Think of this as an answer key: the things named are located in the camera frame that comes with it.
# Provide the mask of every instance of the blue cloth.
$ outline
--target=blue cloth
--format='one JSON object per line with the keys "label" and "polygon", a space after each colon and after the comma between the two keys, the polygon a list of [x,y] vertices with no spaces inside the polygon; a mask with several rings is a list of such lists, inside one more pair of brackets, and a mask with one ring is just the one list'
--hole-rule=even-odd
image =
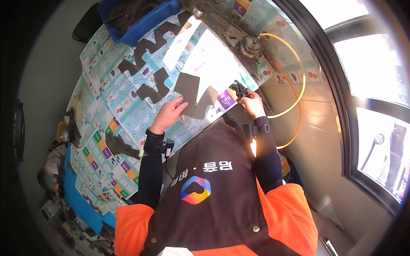
{"label": "blue cloth", "polygon": [[111,212],[107,212],[103,217],[101,217],[92,207],[85,201],[82,195],[75,188],[75,181],[77,179],[77,174],[73,174],[72,169],[67,166],[70,162],[71,155],[71,144],[68,144],[66,158],[64,160],[64,200],[73,209],[75,214],[86,224],[94,230],[98,235],[101,234],[102,224],[106,224],[115,228],[116,218]]}

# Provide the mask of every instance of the car wheel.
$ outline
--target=car wheel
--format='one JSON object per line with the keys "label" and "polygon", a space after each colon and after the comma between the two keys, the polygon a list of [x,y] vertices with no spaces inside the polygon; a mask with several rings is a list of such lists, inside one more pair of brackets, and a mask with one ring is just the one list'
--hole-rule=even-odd
{"label": "car wheel", "polygon": [[376,134],[376,136],[374,136],[374,144],[380,145],[383,142],[384,142],[383,134]]}

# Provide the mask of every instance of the orange sleeve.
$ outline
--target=orange sleeve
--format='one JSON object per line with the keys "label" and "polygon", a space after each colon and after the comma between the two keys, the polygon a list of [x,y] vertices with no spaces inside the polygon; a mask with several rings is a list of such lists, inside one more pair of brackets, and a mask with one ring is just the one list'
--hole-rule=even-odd
{"label": "orange sleeve", "polygon": [[144,204],[117,208],[115,253],[118,256],[139,255],[148,235],[148,222],[154,209]]}
{"label": "orange sleeve", "polygon": [[302,256],[315,255],[317,228],[302,187],[286,184],[269,191],[265,196],[259,182],[257,186],[269,236]]}

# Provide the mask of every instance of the colorful logo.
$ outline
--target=colorful logo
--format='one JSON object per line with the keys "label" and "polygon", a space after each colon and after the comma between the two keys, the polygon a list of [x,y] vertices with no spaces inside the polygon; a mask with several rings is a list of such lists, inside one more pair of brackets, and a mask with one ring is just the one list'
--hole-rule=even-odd
{"label": "colorful logo", "polygon": [[[196,182],[201,187],[203,187],[204,192],[202,192],[201,194],[198,194],[197,192],[192,192],[191,194],[185,193],[185,190],[187,189],[187,187],[191,185],[191,183],[193,182]],[[211,183],[209,183],[207,179],[200,178],[197,176],[192,176],[182,186],[180,199],[187,201],[190,204],[199,204],[210,195],[211,195]]]}

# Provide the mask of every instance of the pliers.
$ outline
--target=pliers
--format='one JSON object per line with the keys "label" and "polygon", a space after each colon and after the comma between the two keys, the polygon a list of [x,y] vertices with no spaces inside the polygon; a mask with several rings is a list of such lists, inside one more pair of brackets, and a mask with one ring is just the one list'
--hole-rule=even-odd
{"label": "pliers", "polygon": [[231,84],[229,86],[229,89],[234,90],[236,92],[236,96],[238,99],[241,99],[242,97],[248,97],[250,99],[254,99],[255,96],[252,93],[248,92],[248,88],[244,87],[241,83],[239,83],[238,80],[234,81],[235,84]]}

